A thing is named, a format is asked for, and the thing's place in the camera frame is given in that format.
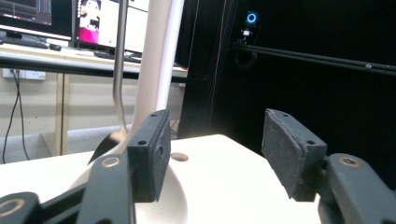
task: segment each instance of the wall socket panel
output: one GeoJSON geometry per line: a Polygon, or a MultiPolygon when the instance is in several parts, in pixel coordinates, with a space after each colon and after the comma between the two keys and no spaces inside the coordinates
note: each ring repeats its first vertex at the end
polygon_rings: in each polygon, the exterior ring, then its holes
{"type": "MultiPolygon", "coordinates": [[[[16,69],[3,68],[4,78],[14,78],[11,71],[16,72],[16,69]]],[[[31,70],[20,70],[20,79],[32,79],[32,80],[45,80],[46,72],[31,71],[31,70]]]]}

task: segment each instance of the glowing blue circle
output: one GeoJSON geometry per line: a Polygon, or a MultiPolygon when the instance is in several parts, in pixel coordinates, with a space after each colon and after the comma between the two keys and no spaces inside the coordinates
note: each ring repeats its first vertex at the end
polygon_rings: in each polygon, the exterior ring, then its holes
{"type": "Polygon", "coordinates": [[[256,15],[256,14],[250,13],[250,14],[247,15],[247,21],[248,21],[249,23],[253,23],[253,22],[255,22],[256,20],[257,20],[257,15],[256,15]]]}

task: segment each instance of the monitor screen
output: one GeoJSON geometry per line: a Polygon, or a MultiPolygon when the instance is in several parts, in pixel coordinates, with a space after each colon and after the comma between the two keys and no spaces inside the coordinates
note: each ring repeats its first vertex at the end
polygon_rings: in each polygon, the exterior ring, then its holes
{"type": "MultiPolygon", "coordinates": [[[[111,0],[78,0],[76,40],[102,47],[116,47],[119,3],[111,0]]],[[[125,49],[143,52],[148,10],[130,1],[126,23],[125,49]]]]}
{"type": "Polygon", "coordinates": [[[71,40],[72,0],[0,0],[0,29],[71,40]]]}

